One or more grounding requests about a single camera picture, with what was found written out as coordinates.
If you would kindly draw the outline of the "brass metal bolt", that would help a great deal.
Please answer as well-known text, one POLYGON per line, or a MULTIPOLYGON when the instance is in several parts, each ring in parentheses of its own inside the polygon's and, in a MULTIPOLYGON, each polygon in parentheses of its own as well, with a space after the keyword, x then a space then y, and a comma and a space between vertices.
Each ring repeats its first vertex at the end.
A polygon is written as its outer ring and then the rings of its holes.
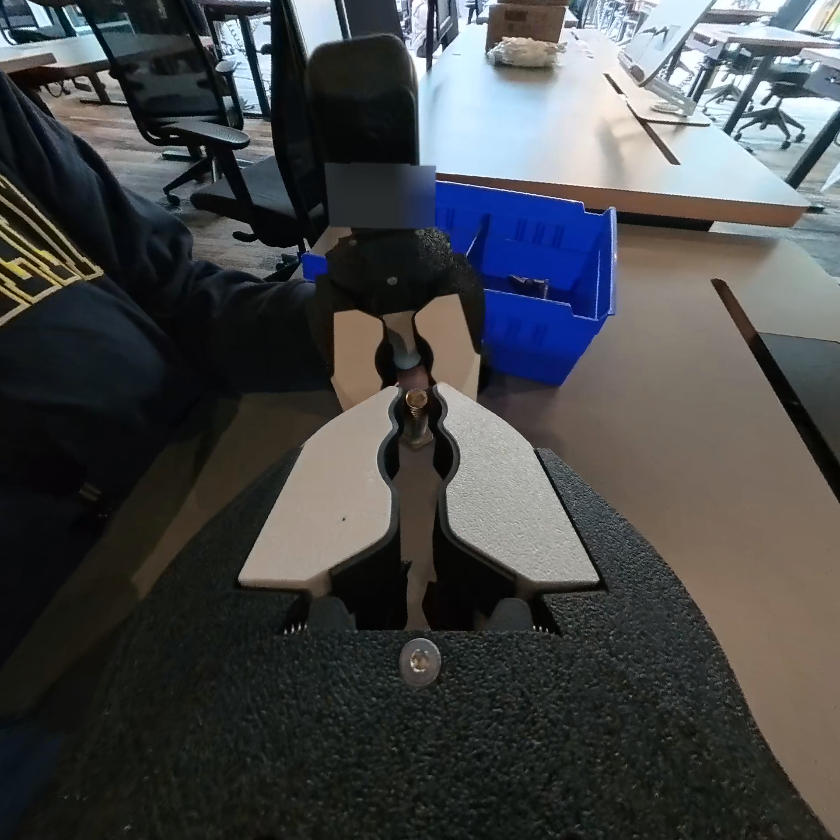
POLYGON ((418 450, 434 440, 428 419, 428 393, 424 389, 413 388, 404 395, 403 444, 418 450))

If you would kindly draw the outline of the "instruction sign stand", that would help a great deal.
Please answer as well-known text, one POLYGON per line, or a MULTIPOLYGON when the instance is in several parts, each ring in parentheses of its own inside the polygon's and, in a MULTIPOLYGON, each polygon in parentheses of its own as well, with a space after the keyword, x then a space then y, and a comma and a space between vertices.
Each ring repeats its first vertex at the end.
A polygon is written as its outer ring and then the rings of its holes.
POLYGON ((711 10, 712 1, 662 1, 637 27, 617 54, 618 65, 637 93, 624 93, 626 105, 641 123, 706 128, 711 121, 697 102, 660 74, 678 58, 688 37, 711 10))

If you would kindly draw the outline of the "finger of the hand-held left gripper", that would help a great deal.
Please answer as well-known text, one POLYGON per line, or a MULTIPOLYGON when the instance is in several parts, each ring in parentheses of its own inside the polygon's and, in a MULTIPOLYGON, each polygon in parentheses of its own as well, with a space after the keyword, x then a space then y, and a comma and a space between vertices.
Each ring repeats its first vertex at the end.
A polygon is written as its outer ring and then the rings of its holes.
POLYGON ((383 389, 375 359, 384 340, 381 319, 356 309, 333 314, 333 390, 344 413, 383 389))
POLYGON ((431 300, 416 312, 415 330, 431 352, 428 369, 432 382, 450 385, 476 401, 480 354, 472 342, 460 298, 443 296, 431 300))

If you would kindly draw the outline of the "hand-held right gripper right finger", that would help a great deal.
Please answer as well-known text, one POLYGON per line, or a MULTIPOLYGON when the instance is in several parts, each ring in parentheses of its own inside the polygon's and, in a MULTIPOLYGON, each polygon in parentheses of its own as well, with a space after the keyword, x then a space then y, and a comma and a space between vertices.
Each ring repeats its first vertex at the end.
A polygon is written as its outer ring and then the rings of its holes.
POLYGON ((599 574, 538 457, 518 430, 440 383, 437 429, 452 449, 441 530, 515 592, 580 592, 599 574))

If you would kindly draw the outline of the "long grey desk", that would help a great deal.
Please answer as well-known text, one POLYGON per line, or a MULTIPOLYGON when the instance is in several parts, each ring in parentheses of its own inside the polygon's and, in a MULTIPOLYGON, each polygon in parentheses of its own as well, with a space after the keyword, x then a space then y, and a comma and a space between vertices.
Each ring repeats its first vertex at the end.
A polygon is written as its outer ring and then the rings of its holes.
POLYGON ((421 161, 439 180, 614 207, 638 224, 790 228, 805 214, 809 201, 720 129, 641 120, 643 92, 604 35, 563 41, 553 68, 496 67, 473 25, 422 75, 421 161))

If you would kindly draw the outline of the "black flat panel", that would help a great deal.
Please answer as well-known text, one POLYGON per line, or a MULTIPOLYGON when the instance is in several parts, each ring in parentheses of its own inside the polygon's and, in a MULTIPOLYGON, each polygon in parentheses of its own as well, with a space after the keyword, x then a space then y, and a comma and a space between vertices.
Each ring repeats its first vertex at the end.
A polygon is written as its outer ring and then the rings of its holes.
POLYGON ((769 382, 837 496, 839 343, 773 332, 759 332, 756 342, 769 382))

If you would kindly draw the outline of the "person's left forearm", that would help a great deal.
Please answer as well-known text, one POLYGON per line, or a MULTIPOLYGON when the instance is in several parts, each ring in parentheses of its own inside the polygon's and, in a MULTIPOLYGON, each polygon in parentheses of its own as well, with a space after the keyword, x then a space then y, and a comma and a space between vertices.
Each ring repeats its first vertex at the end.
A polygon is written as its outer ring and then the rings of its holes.
POLYGON ((146 304, 177 349, 226 391, 329 391, 312 333, 315 294, 305 280, 259 280, 178 259, 155 268, 146 304))

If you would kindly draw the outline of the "cardboard box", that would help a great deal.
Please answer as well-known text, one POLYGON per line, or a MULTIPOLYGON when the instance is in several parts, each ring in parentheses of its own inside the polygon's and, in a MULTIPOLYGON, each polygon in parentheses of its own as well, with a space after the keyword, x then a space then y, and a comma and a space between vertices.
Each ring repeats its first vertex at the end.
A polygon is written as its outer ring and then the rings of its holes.
POLYGON ((567 1, 497 1, 489 3, 485 52, 505 37, 525 38, 557 45, 567 1))

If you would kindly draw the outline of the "wooden top desk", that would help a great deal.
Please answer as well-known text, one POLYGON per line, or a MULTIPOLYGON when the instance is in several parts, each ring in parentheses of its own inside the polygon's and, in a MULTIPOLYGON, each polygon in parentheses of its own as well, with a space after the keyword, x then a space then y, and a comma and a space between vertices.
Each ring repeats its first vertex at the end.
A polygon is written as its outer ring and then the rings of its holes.
POLYGON ((690 49, 699 51, 704 56, 703 72, 696 80, 690 96, 699 100, 701 94, 711 82, 715 69, 721 63, 721 57, 728 47, 746 49, 753 59, 758 61, 747 86, 730 112, 728 120, 722 126, 727 136, 739 126, 756 90, 764 83, 771 72, 774 62, 781 57, 802 57, 820 61, 828 56, 838 56, 838 43, 824 38, 816 38, 795 31, 769 25, 751 24, 745 26, 699 24, 686 42, 690 49))
MULTIPOLYGON (((149 60, 175 55, 185 52, 191 44, 188 35, 116 34, 108 40, 108 46, 113 47, 114 58, 120 60, 149 60)), ((99 80, 99 73, 110 69, 110 59, 95 35, 6 45, 1 53, 2 71, 9 76, 29 75, 32 87, 88 77, 98 97, 86 99, 86 104, 127 106, 125 101, 111 99, 99 80)))

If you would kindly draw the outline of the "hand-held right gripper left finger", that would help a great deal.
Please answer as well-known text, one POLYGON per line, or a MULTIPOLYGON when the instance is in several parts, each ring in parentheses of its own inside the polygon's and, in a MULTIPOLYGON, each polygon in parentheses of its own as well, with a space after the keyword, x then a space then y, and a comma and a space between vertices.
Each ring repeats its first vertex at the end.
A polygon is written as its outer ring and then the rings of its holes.
POLYGON ((322 426, 301 447, 238 583, 250 589, 327 595, 333 576, 396 532, 384 461, 398 433, 391 385, 322 426))

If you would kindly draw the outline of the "white plastic bag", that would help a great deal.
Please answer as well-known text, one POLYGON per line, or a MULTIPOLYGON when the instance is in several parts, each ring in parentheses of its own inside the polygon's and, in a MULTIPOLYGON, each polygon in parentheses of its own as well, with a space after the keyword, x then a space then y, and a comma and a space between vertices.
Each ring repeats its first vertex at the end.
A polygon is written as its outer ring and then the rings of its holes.
POLYGON ((486 56, 494 67, 550 69, 557 66, 566 48, 564 42, 505 36, 488 49, 486 56))

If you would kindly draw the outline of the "black mesh office chair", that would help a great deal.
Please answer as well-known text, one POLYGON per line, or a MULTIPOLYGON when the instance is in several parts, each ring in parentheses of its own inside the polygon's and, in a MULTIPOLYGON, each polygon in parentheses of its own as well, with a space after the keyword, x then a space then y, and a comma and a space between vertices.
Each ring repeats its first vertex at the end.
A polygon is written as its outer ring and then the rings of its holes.
POLYGON ((188 140, 173 127, 192 119, 242 130, 234 67, 204 42, 209 28, 197 2, 86 1, 79 6, 141 135, 160 148, 181 146, 193 160, 163 189, 168 204, 178 207, 174 190, 214 175, 214 159, 200 140, 188 140))

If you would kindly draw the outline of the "blue plastic bin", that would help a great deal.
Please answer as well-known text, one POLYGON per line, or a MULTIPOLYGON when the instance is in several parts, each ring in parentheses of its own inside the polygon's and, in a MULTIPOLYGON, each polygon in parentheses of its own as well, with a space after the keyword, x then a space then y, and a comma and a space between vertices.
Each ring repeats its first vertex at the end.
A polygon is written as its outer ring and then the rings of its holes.
MULTIPOLYGON (((437 182, 434 225, 467 256, 485 292, 481 356, 493 371, 559 385, 615 311, 616 211, 437 182), (546 279, 549 298, 511 293, 509 275, 546 279)), ((304 276, 327 269, 304 257, 304 276)))

